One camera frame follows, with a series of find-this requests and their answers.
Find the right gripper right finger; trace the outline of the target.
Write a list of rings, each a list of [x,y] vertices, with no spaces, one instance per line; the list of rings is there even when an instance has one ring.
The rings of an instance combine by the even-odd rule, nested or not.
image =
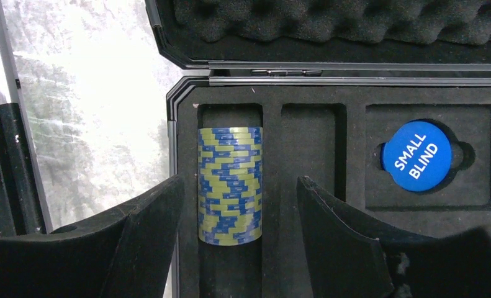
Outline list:
[[[307,176],[296,191],[314,297],[491,297],[491,225],[433,238],[380,221]]]

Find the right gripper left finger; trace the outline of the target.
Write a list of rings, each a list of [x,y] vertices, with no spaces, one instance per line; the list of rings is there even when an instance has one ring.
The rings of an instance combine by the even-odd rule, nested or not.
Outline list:
[[[183,202],[175,175],[52,233],[0,237],[0,297],[161,297]]]

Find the blue dealer button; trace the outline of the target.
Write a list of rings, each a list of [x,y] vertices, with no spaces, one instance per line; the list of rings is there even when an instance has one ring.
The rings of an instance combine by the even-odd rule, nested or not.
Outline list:
[[[424,120],[402,125],[381,150],[383,169],[410,192],[429,191],[443,182],[452,159],[449,138],[438,126]]]

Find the grey-green poker chip stack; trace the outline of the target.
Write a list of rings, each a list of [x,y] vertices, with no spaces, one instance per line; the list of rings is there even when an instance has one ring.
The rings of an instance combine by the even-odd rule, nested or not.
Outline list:
[[[198,130],[199,239],[218,246],[262,236],[263,128]]]

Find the black poker set case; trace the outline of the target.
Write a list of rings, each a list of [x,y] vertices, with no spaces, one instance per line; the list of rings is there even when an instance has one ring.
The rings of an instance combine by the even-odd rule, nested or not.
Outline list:
[[[185,200],[174,297],[314,297],[301,176],[394,227],[433,238],[491,225],[491,1],[147,1],[159,53],[185,76],[168,93],[170,171]],[[453,149],[435,188],[381,164],[407,122]],[[262,236],[199,239],[198,130],[263,128]]]

